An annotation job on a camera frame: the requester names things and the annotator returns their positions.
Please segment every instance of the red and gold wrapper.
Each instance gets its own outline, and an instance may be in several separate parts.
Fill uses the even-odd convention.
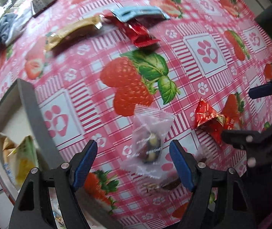
[[[221,144],[223,130],[231,130],[235,120],[227,115],[219,114],[209,103],[200,100],[195,112],[195,127],[200,127],[209,133],[213,139]]]
[[[116,25],[138,48],[150,46],[160,41],[159,39],[156,39],[154,36],[150,35],[146,27],[136,19],[123,23],[111,13],[104,14],[102,16]]]

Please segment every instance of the smartphone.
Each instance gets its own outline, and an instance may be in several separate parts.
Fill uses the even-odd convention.
[[[55,2],[56,0],[33,0],[31,2],[32,16],[37,17],[40,13],[45,11]]]

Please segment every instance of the open box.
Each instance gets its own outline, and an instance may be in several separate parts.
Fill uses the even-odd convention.
[[[57,168],[64,162],[45,126],[31,83],[17,79],[1,99],[0,132],[17,145],[31,135],[42,170]],[[0,182],[15,201],[18,190],[4,169],[2,147],[0,142]]]

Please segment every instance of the pink paw print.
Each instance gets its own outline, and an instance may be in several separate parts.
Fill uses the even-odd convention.
[[[217,50],[215,48],[211,47],[211,44],[204,40],[204,41],[199,41],[198,46],[200,47],[197,50],[197,53],[200,54],[201,56],[203,56],[203,61],[206,64],[209,64],[211,61],[213,63],[217,63]]]
[[[208,9],[210,11],[214,11],[214,7],[211,6],[207,1],[201,0],[200,4],[205,8]]]
[[[167,153],[165,159],[166,159],[167,161],[169,161],[170,163],[165,163],[165,164],[163,164],[163,165],[161,166],[161,169],[162,169],[163,171],[170,171],[170,170],[172,170],[173,167],[174,167],[174,164],[173,164],[172,158],[171,158],[171,156],[170,156],[170,153]]]
[[[4,85],[1,87],[1,95],[0,95],[0,97],[3,97],[4,96],[4,94],[6,93],[6,91],[8,90],[8,83],[7,82],[5,82],[4,83]]]
[[[52,138],[58,133],[61,137],[66,135],[68,126],[68,116],[66,114],[60,114],[61,108],[57,105],[53,105],[51,110],[47,110],[44,114],[48,121],[45,121],[48,132]]]
[[[249,40],[251,41],[253,46],[259,46],[260,45],[260,38],[256,36],[254,32],[250,33],[249,35]]]

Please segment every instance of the table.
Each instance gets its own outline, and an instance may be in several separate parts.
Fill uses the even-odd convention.
[[[100,72],[113,59],[136,49],[116,27],[104,25],[99,34],[57,56],[46,57],[44,36],[105,10],[131,5],[160,6],[172,19],[143,21],[150,33],[161,40],[159,48],[146,60],[164,61],[169,69],[167,78],[179,90],[167,96],[159,89],[151,95],[151,106],[175,114],[162,150],[162,170],[175,171],[168,146],[172,139],[178,139],[193,154],[200,146],[206,148],[210,167],[233,166],[241,175],[246,169],[245,152],[225,144],[218,146],[207,133],[195,129],[194,112],[200,98],[221,111],[227,96],[239,92],[245,101],[241,115],[245,129],[262,130],[265,122],[271,123],[272,96],[250,100],[247,93],[251,87],[265,83],[265,65],[272,63],[272,42],[242,0],[236,0],[238,18],[236,7],[225,6],[227,0],[219,1],[58,0],[32,18],[22,36],[0,53],[0,99],[16,78],[31,82],[46,126],[65,160],[80,152],[89,139],[97,141],[98,155],[85,183],[86,190],[105,209],[112,210],[113,217],[124,226],[159,229],[176,223],[179,219],[171,216],[173,211],[190,199],[182,185],[171,191],[152,191],[145,178],[120,169],[131,153],[133,117],[118,115],[124,112],[114,110],[119,88],[106,86]],[[29,5],[27,0],[20,9]],[[242,60],[243,56],[235,53],[224,34],[227,30],[241,37],[249,59],[244,54]]]

